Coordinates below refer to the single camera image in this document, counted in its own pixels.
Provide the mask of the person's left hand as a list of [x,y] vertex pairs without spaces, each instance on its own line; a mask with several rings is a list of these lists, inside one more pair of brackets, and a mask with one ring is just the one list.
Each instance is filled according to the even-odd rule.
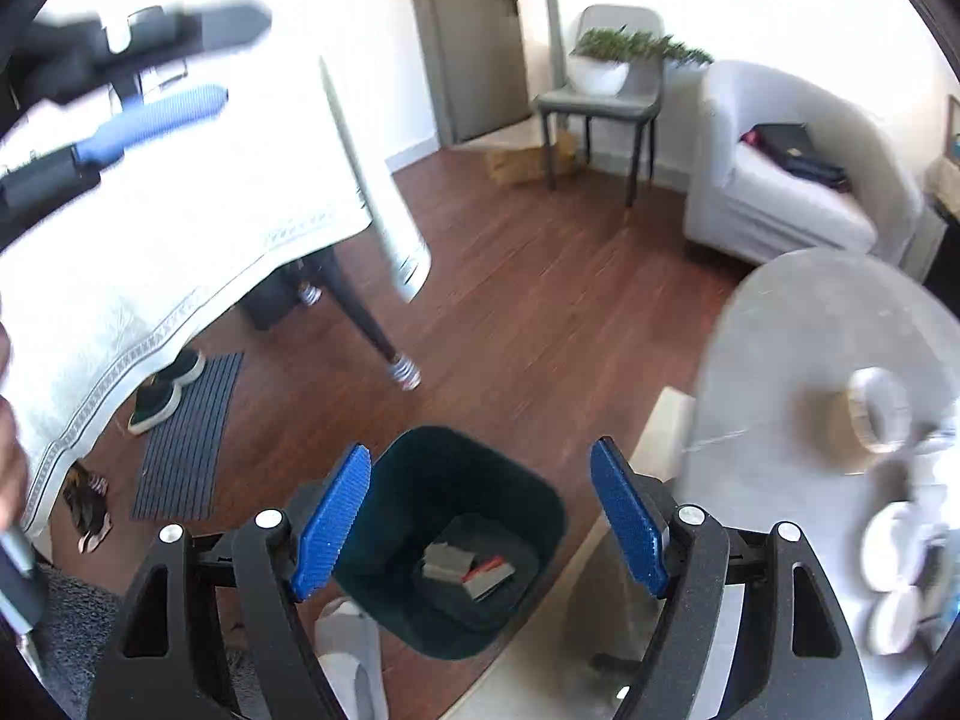
[[21,449],[13,408],[0,397],[0,530],[20,522],[25,507],[29,468]]

